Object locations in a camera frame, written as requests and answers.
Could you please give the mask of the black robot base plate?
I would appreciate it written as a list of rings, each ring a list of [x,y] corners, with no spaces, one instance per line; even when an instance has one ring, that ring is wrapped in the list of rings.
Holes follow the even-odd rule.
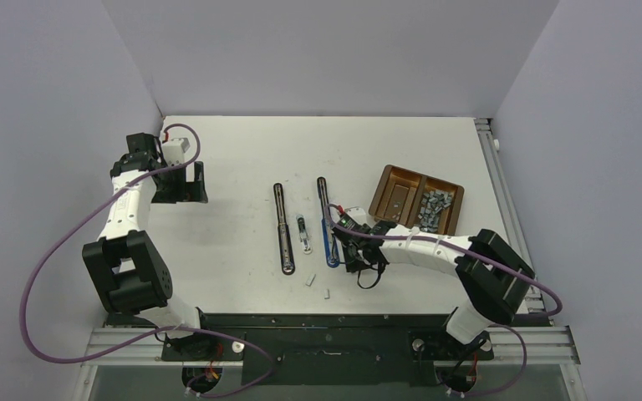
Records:
[[[390,314],[205,313],[199,333],[154,332],[137,317],[110,317],[89,351],[116,343],[108,363],[166,363],[201,376],[196,390],[219,386],[233,368],[242,382],[268,385],[450,385],[477,381],[477,363],[527,360],[527,348],[548,328],[521,319],[513,330],[489,327],[468,344],[452,338],[447,316]]]

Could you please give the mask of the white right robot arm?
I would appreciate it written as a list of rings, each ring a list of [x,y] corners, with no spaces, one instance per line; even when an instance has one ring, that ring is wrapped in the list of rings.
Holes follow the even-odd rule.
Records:
[[[441,351],[459,358],[491,325],[513,322],[534,270],[495,231],[446,236],[413,231],[394,222],[361,225],[345,216],[332,225],[351,272],[390,266],[422,267],[454,277],[466,299],[455,308],[439,335]]]

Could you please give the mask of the brown wooden tray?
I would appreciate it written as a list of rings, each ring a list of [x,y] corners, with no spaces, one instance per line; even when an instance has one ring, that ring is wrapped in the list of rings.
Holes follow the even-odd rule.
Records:
[[[444,190],[454,196],[449,210],[441,214],[438,231],[429,233],[455,234],[464,188],[458,184],[395,165],[387,165],[384,168],[370,203],[369,215],[376,221],[393,221],[408,228],[419,227],[417,217],[420,211],[420,200],[429,190]]]

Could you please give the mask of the black stapler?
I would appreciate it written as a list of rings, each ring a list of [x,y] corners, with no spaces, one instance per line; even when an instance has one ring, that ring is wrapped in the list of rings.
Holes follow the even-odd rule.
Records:
[[[294,274],[296,266],[293,259],[291,236],[289,233],[287,215],[285,210],[283,185],[281,183],[275,183],[273,185],[273,195],[278,221],[278,246],[280,253],[281,270],[284,275],[290,276]]]

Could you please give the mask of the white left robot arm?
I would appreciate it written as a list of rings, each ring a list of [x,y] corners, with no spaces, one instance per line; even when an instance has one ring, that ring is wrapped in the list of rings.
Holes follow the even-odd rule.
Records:
[[[106,312],[168,327],[168,339],[183,338],[193,358],[208,358],[216,337],[200,327],[200,312],[175,295],[170,269],[146,231],[154,204],[208,201],[203,164],[194,162],[187,180],[187,138],[139,133],[126,143],[127,153],[110,170],[117,198],[97,240],[84,245],[84,264]]]

